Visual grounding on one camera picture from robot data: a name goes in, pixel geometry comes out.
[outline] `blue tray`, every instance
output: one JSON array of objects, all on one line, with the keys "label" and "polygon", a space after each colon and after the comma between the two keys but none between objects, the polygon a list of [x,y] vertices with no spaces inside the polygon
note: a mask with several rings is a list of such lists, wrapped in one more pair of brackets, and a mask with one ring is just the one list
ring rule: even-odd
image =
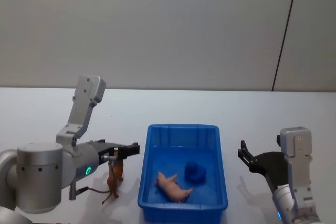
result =
[{"label": "blue tray", "polygon": [[[206,168],[206,182],[190,184],[184,166],[196,161]],[[170,202],[154,185],[158,172],[177,173],[177,184],[194,188],[184,203]],[[219,129],[212,125],[161,124],[148,128],[138,205],[149,222],[220,223],[227,208]]]}]

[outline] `white wall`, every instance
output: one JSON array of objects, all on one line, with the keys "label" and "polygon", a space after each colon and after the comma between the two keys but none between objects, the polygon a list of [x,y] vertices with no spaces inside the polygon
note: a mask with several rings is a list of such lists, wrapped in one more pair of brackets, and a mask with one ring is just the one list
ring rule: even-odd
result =
[{"label": "white wall", "polygon": [[0,0],[0,86],[270,90],[290,0]]},{"label": "white wall", "polygon": [[336,91],[336,0],[294,0],[275,90]]}]

